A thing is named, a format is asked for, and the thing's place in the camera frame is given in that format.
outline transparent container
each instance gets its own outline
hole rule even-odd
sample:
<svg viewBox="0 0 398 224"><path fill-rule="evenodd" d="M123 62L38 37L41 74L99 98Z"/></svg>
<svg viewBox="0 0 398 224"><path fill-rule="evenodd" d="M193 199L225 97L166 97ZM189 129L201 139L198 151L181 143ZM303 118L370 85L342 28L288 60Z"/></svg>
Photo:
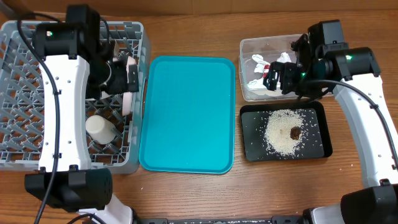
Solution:
<svg viewBox="0 0 398 224"><path fill-rule="evenodd" d="M241 54L239 57L239 79L243 92L243 98L248 102L286 100L296 98L294 93L286 95L272 96L271 92L263 88L249 88L250 81L260 79L262 73L254 72L257 62L252 59L254 54L263 56L266 62L275 62L286 52L293 63L296 62L295 52L291 50L290 44L300 38L301 34L282 35L275 37L260 37L244 39L241 41Z"/></svg>

